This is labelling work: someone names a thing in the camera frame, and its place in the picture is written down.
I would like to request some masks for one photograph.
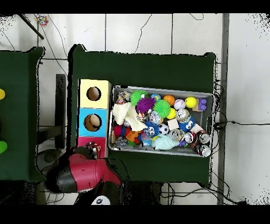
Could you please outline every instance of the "green tablecloth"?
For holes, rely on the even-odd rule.
[[[0,180],[41,181],[35,168],[37,143],[36,69],[42,47],[28,52],[0,51],[0,141],[8,149],[0,154]]]
[[[75,145],[78,79],[108,80],[112,85],[213,92],[215,55],[154,55],[86,52],[74,45],[69,52],[69,91],[72,94],[71,146]],[[109,151],[120,158],[132,181],[200,182],[208,186],[209,158]],[[124,173],[119,164],[118,172]]]

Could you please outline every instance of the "orange ball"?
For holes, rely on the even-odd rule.
[[[171,106],[175,103],[175,98],[172,95],[164,96],[163,100],[167,101]]]

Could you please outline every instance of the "yellow box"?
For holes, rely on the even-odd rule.
[[[79,84],[80,105],[78,106],[81,108],[108,109],[111,88],[108,81],[80,79]]]

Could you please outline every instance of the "table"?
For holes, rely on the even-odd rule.
[[[69,52],[67,148],[75,146],[78,79],[108,80],[112,85],[213,93],[215,54],[203,56],[86,52],[75,44]],[[131,181],[209,184],[210,158],[109,151],[118,173]]]

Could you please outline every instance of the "box hole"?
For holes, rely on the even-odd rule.
[[[89,114],[85,117],[83,125],[86,130],[90,132],[96,132],[101,127],[101,118],[97,114]]]
[[[98,101],[101,97],[101,91],[98,87],[90,87],[87,90],[86,95],[90,101]]]

